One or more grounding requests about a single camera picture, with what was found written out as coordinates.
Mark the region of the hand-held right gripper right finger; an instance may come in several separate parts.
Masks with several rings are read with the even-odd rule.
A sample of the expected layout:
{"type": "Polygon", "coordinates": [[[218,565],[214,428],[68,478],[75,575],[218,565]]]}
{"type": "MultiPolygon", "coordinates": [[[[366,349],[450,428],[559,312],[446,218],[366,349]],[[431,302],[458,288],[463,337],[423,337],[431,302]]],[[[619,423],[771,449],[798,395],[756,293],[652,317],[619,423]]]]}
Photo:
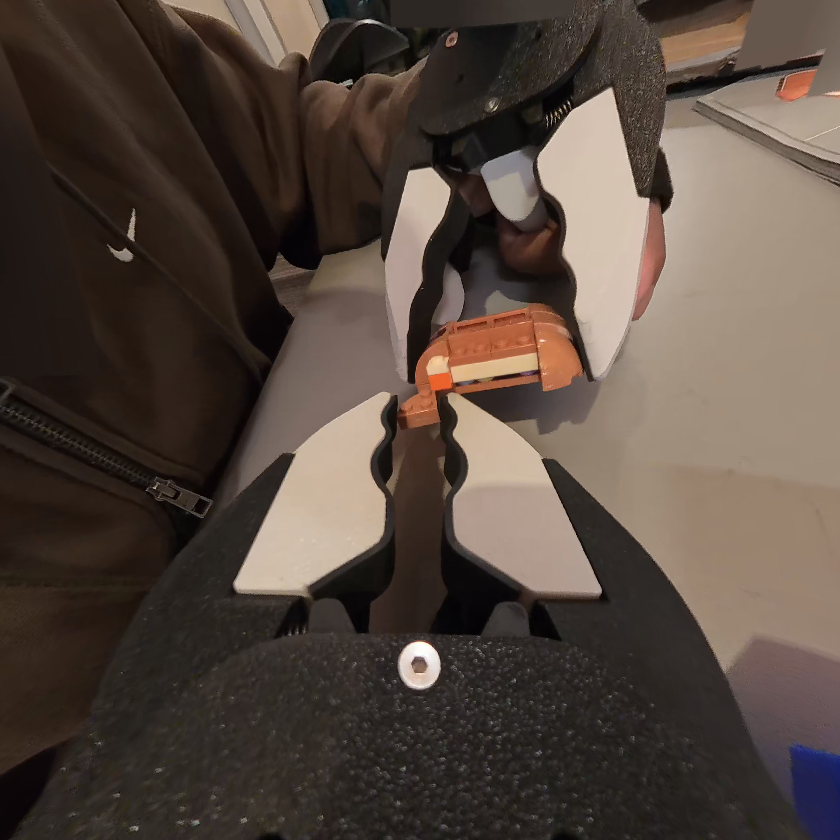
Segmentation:
{"type": "Polygon", "coordinates": [[[444,580],[469,601],[589,601],[602,587],[538,451],[460,394],[439,402],[444,580]]]}

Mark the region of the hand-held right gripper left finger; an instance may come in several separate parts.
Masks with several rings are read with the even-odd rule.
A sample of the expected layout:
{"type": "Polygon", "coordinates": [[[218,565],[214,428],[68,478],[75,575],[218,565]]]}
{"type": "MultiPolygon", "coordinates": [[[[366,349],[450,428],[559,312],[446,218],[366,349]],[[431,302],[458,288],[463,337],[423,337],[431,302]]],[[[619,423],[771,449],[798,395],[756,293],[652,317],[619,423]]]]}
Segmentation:
{"type": "Polygon", "coordinates": [[[237,576],[241,595],[373,601],[394,566],[392,473],[396,396],[333,419],[288,467],[237,576]]]}

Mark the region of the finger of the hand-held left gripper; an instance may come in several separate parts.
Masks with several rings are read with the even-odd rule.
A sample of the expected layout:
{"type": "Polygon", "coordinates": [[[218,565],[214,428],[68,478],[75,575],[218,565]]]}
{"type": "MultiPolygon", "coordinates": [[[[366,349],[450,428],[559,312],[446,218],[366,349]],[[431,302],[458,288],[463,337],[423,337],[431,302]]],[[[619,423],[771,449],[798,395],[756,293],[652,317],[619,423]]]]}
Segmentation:
{"type": "Polygon", "coordinates": [[[649,201],[639,196],[612,88],[574,108],[535,160],[542,194],[563,214],[562,256],[590,376],[604,379],[634,315],[649,201]]]}
{"type": "Polygon", "coordinates": [[[396,372],[414,383],[435,330],[459,320],[465,292],[468,207],[434,168],[409,171],[384,256],[386,307],[396,372]]]}

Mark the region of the brown lego model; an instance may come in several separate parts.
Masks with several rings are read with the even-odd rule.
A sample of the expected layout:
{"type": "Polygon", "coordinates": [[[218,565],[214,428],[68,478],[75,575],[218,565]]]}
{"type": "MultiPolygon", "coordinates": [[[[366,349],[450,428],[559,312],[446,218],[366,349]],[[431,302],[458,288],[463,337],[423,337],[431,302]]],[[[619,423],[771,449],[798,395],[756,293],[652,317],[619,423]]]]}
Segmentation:
{"type": "Polygon", "coordinates": [[[468,393],[539,382],[550,392],[583,375],[563,318],[539,303],[482,318],[447,322],[415,369],[419,394],[468,393]]]}

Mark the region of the small brown lego plate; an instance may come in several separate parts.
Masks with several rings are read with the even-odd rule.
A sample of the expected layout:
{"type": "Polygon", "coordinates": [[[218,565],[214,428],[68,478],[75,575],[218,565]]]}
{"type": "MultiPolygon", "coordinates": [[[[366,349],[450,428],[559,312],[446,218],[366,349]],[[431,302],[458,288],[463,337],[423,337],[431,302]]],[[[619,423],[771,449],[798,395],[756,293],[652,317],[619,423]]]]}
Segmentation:
{"type": "Polygon", "coordinates": [[[396,418],[400,429],[438,424],[437,394],[435,392],[418,392],[414,394],[399,407],[396,418]]]}

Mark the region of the blue plastic bin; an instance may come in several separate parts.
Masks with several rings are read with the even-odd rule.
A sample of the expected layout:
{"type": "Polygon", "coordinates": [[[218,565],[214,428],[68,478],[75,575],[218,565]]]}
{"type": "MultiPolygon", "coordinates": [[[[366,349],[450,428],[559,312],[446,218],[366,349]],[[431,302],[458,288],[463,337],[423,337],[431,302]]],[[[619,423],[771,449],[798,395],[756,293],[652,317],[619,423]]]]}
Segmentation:
{"type": "Polygon", "coordinates": [[[813,839],[839,839],[839,755],[790,747],[796,814],[813,839]]]}

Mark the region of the person's left forearm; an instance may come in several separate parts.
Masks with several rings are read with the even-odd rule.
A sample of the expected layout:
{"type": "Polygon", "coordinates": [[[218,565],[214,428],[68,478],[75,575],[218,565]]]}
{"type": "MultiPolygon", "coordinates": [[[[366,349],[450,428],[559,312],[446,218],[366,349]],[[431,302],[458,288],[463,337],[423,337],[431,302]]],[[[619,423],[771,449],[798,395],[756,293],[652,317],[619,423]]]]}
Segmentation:
{"type": "Polygon", "coordinates": [[[302,89],[303,207],[280,242],[287,262],[313,270],[322,257],[382,235],[386,172],[426,63],[351,87],[315,80],[302,89]]]}

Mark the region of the person's left hand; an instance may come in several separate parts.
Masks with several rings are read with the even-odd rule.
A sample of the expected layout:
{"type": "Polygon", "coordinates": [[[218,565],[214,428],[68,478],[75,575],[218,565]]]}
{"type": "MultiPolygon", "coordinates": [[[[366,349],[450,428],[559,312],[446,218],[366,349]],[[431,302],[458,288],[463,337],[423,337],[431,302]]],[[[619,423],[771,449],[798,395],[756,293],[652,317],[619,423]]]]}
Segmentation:
{"type": "MultiPolygon", "coordinates": [[[[549,221],[539,231],[525,233],[497,213],[499,249],[503,261],[513,270],[534,277],[560,272],[560,227],[549,221]]],[[[655,292],[666,260],[665,223],[659,200],[649,204],[647,237],[639,276],[633,320],[645,313],[655,292]]]]}

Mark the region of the black chair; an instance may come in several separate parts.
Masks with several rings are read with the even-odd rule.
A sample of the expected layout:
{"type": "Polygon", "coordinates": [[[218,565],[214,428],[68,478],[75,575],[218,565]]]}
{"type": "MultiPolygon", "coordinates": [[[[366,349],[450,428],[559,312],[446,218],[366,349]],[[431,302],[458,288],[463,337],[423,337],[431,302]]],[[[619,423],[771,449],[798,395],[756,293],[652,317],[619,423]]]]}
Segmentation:
{"type": "Polygon", "coordinates": [[[356,82],[373,73],[394,76],[416,61],[408,37],[372,18],[328,21],[308,58],[313,81],[339,84],[356,82]]]}

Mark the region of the brown wooden board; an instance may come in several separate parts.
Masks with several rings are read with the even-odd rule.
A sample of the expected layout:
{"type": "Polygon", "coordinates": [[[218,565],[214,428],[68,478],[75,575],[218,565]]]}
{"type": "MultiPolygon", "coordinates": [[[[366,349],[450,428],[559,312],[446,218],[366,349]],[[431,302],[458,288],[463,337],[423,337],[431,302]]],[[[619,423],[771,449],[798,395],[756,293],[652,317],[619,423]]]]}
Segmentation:
{"type": "Polygon", "coordinates": [[[656,1],[640,7],[658,32],[668,92],[734,72],[752,6],[752,1],[656,1]]]}

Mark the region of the grey instruction booklet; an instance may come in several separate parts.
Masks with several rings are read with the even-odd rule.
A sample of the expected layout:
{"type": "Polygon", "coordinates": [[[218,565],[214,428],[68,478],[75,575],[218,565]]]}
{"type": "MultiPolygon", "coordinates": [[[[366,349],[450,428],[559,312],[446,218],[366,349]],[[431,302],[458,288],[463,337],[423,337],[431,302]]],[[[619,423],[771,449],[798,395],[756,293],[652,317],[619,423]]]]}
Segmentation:
{"type": "Polygon", "coordinates": [[[699,97],[694,110],[838,185],[838,87],[810,96],[816,72],[786,70],[740,80],[699,97]]]}

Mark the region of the brown zip hoodie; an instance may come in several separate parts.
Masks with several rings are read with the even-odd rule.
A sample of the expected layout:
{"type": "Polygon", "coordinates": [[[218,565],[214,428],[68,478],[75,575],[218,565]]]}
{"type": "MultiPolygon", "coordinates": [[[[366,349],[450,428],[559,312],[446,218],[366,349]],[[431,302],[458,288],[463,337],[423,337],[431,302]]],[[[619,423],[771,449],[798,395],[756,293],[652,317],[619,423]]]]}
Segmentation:
{"type": "Polygon", "coordinates": [[[2,2],[2,56],[46,163],[58,300],[2,304],[2,774],[88,715],[125,627],[210,497],[291,324],[269,280],[303,207],[303,56],[270,66],[164,2],[2,2]]]}

